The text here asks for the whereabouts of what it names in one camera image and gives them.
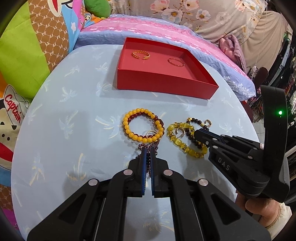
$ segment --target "human hand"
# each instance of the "human hand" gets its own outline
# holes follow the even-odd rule
[[[279,217],[280,204],[273,199],[254,198],[248,200],[245,196],[237,192],[235,203],[244,211],[248,210],[253,214],[261,215],[262,217],[259,223],[264,227],[268,227]]]

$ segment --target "round white table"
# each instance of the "round white table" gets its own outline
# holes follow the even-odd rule
[[[219,85],[210,100],[115,89],[121,49],[121,45],[89,45],[74,50],[53,70],[33,100],[20,129],[11,176],[13,208],[25,239],[89,179],[111,178],[140,153],[138,143],[128,139],[121,127],[130,110],[151,110],[165,128],[188,117],[210,119],[210,131],[216,134],[258,141],[239,100],[207,64],[203,63]],[[138,117],[130,127],[145,134],[152,125]],[[182,140],[190,143],[186,137]],[[165,135],[158,157],[185,178],[206,178],[235,200],[235,188],[210,163],[208,154],[202,159],[186,155]],[[153,198],[150,186],[148,178],[145,196],[128,198],[124,240],[174,240],[170,201]]]

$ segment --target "red box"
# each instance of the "red box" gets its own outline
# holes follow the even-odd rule
[[[143,60],[132,56],[135,50],[150,53]],[[169,58],[181,60],[177,67]],[[117,88],[162,92],[210,99],[218,85],[202,64],[187,50],[174,45],[138,38],[126,38],[118,62]]]

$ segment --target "green pillow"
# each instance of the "green pillow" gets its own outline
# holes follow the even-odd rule
[[[107,18],[111,14],[111,7],[107,0],[84,0],[85,9],[96,17]]]

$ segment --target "metal screw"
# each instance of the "metal screw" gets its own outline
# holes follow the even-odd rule
[[[89,185],[90,186],[95,186],[95,185],[97,185],[98,184],[98,180],[97,179],[90,179],[89,180]]]
[[[133,171],[131,169],[125,169],[123,171],[123,174],[126,175],[126,176],[129,176],[129,175],[132,175],[133,174]]]
[[[163,171],[163,174],[166,175],[166,176],[171,176],[173,174],[173,171],[170,170],[170,169],[166,169]]]
[[[207,186],[209,184],[209,182],[208,182],[207,179],[200,179],[198,181],[198,184],[205,187],[205,186]]]

